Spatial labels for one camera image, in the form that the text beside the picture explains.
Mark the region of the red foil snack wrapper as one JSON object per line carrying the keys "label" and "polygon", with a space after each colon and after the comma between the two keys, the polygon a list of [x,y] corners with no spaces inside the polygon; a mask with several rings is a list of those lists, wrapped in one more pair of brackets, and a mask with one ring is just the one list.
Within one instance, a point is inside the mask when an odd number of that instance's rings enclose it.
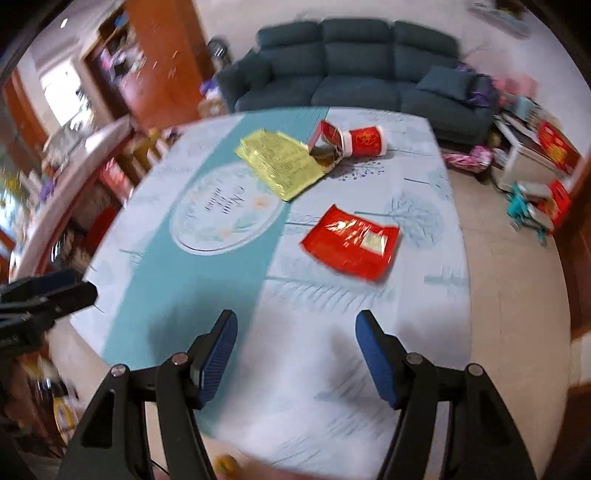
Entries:
{"label": "red foil snack wrapper", "polygon": [[339,273],[380,282],[394,261],[400,237],[399,226],[381,226],[332,205],[301,247]]}

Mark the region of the red torn carton box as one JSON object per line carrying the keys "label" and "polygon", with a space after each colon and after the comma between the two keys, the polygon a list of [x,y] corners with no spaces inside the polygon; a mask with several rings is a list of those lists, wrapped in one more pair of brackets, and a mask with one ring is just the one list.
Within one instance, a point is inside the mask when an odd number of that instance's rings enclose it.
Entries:
{"label": "red torn carton box", "polygon": [[352,137],[348,131],[336,128],[327,120],[318,122],[311,139],[308,140],[308,152],[325,174],[330,173],[352,155]]}

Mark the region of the teal toy on floor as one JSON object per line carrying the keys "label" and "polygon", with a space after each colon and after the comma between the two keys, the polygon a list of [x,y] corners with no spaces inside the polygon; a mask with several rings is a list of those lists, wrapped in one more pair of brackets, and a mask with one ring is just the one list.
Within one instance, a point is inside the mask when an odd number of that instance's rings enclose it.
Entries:
{"label": "teal toy on floor", "polygon": [[512,218],[512,228],[515,231],[523,227],[535,230],[538,243],[545,247],[547,236],[554,231],[554,224],[544,211],[546,202],[551,199],[550,188],[547,185],[531,182],[516,182],[507,199],[509,200],[507,214]]}

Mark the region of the cardboard box on floor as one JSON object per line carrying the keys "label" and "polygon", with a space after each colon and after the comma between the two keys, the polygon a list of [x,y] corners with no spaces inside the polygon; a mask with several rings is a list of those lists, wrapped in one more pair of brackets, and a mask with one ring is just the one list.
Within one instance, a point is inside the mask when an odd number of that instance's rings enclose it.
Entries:
{"label": "cardboard box on floor", "polygon": [[204,99],[199,102],[198,113],[202,119],[219,117],[228,114],[221,92],[218,89],[208,90]]}

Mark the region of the wooden cabinet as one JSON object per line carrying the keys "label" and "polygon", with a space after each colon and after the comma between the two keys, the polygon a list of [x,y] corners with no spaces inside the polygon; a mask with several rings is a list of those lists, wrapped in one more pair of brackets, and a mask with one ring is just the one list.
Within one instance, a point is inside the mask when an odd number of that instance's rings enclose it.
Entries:
{"label": "wooden cabinet", "polygon": [[197,9],[190,0],[117,1],[97,30],[101,72],[146,129],[200,119],[200,86],[211,79]]}

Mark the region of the patterned teal white tablecloth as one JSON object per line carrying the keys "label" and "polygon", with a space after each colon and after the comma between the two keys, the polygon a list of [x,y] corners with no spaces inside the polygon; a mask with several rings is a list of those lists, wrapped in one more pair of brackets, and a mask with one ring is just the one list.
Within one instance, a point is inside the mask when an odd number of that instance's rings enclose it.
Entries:
{"label": "patterned teal white tablecloth", "polygon": [[[308,140],[321,120],[380,126],[387,153],[342,161],[290,202],[235,153],[259,129]],[[335,272],[301,248],[332,206],[400,228],[381,280]],[[356,342],[362,310],[437,365],[463,368],[471,356],[459,216],[433,130],[418,116],[301,108],[193,124],[142,181],[86,276],[98,299],[71,323],[108,364],[157,365],[235,311],[238,340],[197,421],[277,468],[341,479],[379,471],[398,415]]]}

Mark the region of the white low shelf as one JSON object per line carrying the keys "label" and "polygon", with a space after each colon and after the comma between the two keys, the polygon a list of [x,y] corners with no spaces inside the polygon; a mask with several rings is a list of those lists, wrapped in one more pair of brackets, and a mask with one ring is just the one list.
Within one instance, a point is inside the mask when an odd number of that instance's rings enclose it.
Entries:
{"label": "white low shelf", "polygon": [[557,178],[557,169],[541,146],[503,116],[495,117],[491,133],[500,136],[491,167],[492,181],[499,190],[510,192],[520,181],[550,184]]}

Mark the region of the pink patterned bag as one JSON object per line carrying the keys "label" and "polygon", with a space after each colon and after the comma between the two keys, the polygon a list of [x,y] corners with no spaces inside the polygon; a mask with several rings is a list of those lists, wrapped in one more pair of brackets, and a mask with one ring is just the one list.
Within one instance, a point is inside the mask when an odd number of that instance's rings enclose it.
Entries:
{"label": "pink patterned bag", "polygon": [[448,168],[472,174],[485,172],[493,161],[492,150],[482,145],[475,146],[469,153],[442,149],[441,155]]}

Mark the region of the yellow printed foil bag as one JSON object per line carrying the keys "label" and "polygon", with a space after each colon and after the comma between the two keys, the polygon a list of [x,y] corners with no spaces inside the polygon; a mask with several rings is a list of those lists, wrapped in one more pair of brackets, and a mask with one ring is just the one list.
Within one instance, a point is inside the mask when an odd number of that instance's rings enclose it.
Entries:
{"label": "yellow printed foil bag", "polygon": [[256,130],[239,141],[235,154],[286,202],[294,200],[325,176],[308,146],[283,132]]}

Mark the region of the red gift box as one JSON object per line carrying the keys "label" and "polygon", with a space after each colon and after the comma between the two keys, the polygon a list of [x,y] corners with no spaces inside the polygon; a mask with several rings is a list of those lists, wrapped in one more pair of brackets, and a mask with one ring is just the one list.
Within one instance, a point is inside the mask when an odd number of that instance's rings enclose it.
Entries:
{"label": "red gift box", "polygon": [[537,135],[542,150],[554,165],[567,175],[572,175],[581,154],[562,131],[549,121],[542,120]]}

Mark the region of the red paper cup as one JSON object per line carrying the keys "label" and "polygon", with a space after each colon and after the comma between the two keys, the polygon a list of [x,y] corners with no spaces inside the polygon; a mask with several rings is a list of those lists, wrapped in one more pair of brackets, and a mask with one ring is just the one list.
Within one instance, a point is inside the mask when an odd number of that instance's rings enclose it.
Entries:
{"label": "red paper cup", "polygon": [[363,127],[342,132],[342,155],[345,157],[379,157],[388,150],[388,142],[381,126]]}

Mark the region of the purple clothing on sofa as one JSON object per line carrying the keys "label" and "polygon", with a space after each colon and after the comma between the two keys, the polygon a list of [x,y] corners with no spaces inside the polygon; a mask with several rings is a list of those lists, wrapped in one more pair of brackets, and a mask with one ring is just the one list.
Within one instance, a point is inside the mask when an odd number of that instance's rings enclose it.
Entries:
{"label": "purple clothing on sofa", "polygon": [[498,90],[493,78],[475,70],[472,66],[459,62],[456,69],[471,74],[473,79],[463,103],[471,108],[495,109],[498,106]]}

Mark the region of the dark teal sofa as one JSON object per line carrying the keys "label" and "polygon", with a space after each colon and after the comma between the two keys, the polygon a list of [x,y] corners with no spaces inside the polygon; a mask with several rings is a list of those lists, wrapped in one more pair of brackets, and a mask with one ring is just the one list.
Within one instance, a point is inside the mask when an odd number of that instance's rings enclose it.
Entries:
{"label": "dark teal sofa", "polygon": [[415,23],[332,18],[267,26],[256,48],[214,80],[231,113],[350,107],[427,119],[437,139],[483,143],[499,109],[463,103],[473,79],[456,69],[459,42]]}

